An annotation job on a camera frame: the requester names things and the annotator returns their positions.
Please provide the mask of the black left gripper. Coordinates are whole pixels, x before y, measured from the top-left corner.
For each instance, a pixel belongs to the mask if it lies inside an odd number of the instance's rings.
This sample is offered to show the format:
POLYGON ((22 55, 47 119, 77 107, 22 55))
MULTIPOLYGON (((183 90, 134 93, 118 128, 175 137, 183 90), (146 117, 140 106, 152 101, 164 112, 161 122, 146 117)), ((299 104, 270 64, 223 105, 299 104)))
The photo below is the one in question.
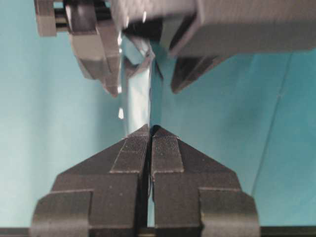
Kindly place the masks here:
POLYGON ((313 0, 52 0, 34 2, 38 33, 96 33, 102 23, 159 42, 175 56, 173 93, 236 53, 308 50, 316 46, 313 0))

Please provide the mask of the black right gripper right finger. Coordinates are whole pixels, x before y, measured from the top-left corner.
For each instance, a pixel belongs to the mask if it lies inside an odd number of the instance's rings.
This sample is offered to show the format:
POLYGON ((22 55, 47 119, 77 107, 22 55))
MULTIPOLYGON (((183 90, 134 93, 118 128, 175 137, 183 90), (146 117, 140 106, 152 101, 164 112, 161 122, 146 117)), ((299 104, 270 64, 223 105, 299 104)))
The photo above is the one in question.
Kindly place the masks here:
POLYGON ((234 171, 156 125, 151 177, 159 237, 258 237, 254 199, 234 171))

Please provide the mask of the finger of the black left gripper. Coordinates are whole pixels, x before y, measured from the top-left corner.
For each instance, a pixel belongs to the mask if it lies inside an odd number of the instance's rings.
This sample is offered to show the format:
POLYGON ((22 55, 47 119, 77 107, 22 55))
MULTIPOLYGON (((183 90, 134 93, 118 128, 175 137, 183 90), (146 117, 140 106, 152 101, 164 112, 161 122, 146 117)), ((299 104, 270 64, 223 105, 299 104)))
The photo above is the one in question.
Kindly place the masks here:
POLYGON ((104 0, 64 1, 69 39, 82 74, 99 80, 118 96, 120 52, 118 32, 104 0))

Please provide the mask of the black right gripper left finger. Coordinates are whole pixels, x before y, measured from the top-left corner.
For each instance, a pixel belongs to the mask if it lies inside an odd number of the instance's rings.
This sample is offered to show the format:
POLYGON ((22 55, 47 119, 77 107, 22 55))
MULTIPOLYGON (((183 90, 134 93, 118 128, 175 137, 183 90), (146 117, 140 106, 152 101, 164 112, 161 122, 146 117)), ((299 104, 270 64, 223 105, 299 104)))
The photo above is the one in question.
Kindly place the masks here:
POLYGON ((146 222, 147 125, 57 175, 34 210, 33 237, 132 237, 146 222))

